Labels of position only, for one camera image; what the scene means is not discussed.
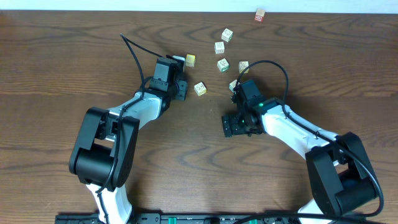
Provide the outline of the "green sided picture block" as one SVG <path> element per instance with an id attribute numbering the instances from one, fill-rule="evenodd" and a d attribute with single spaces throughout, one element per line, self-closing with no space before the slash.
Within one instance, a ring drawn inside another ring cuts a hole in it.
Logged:
<path id="1" fill-rule="evenodd" d="M 239 82 L 237 81 L 237 80 L 234 80 L 234 81 L 232 81 L 230 84 L 229 84 L 229 89 L 233 92 L 233 93 L 235 93 L 235 88 L 236 88 L 236 86 L 237 85 L 239 85 Z"/>

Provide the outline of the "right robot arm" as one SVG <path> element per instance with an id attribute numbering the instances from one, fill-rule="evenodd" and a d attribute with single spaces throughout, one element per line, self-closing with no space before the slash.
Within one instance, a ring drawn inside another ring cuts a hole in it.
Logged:
<path id="1" fill-rule="evenodd" d="M 362 140 L 324 130 L 278 98 L 267 99 L 252 80 L 229 84 L 237 113 L 222 117 L 227 138 L 268 134 L 306 162 L 313 198 L 291 218 L 297 223 L 348 223 L 375 217 L 384 196 Z"/>

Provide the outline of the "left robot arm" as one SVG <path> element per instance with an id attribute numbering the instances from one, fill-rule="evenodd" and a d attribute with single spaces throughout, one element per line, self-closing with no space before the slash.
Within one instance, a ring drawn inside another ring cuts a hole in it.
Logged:
<path id="1" fill-rule="evenodd" d="M 185 58 L 159 57 L 154 75 L 144 79 L 133 98 L 113 108 L 92 107 L 81 124 L 69 171 L 85 184 L 99 208 L 81 222 L 127 223 L 132 205 L 125 182 L 131 171 L 139 130 L 159 118 L 171 101 L 187 95 Z"/>

